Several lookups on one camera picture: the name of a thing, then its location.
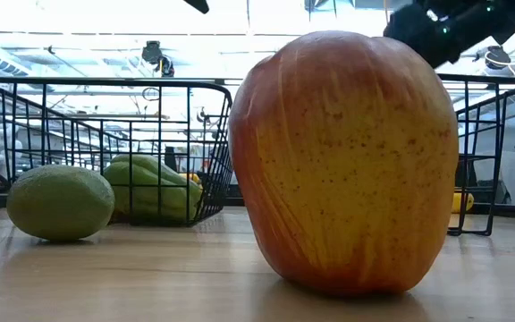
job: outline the black wire basket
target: black wire basket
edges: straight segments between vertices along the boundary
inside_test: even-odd
[[[121,90],[144,98],[144,114],[136,98],[129,104],[135,104],[138,113],[128,117],[54,110],[69,96],[128,99]],[[204,104],[216,113],[192,114],[191,98],[200,91],[215,98]],[[178,108],[165,105],[165,92],[183,97],[182,118],[165,115]],[[50,164],[86,167],[106,175],[118,157],[128,163],[124,167],[128,173],[117,174],[115,182],[109,180],[117,198],[112,223],[191,226],[224,207],[232,179],[226,130],[232,96],[226,87],[210,80],[0,78],[0,97],[4,137],[11,131],[11,139],[4,143],[10,152],[5,153],[10,183],[30,169]],[[146,113],[148,105],[154,106],[154,114]],[[22,129],[21,147],[16,143],[18,129]],[[144,169],[135,165],[145,163],[154,174],[149,178],[157,181],[141,179],[145,176],[139,171]]]
[[[455,74],[439,74],[439,77],[454,95],[452,103],[460,137],[452,211],[458,215],[458,223],[449,227],[448,234],[488,236],[492,234],[495,205],[499,202],[496,196],[502,186],[500,165],[506,108],[509,98],[515,95],[515,78]],[[480,151],[478,138],[494,145]],[[484,178],[477,175],[479,169],[486,174]],[[466,216],[473,218],[466,221]],[[479,224],[479,216],[486,218],[485,226]]]

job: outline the wooden tabletop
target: wooden tabletop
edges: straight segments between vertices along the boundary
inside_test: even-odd
[[[515,219],[496,218],[492,237],[447,237],[404,296],[338,301],[281,280],[244,208],[191,229],[111,226],[75,245],[31,238],[0,210],[3,321],[514,322]]]

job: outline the apple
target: apple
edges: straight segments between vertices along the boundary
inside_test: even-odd
[[[259,62],[229,147],[267,262],[329,295],[414,287],[446,236],[457,130],[435,71],[396,40],[313,32]]]

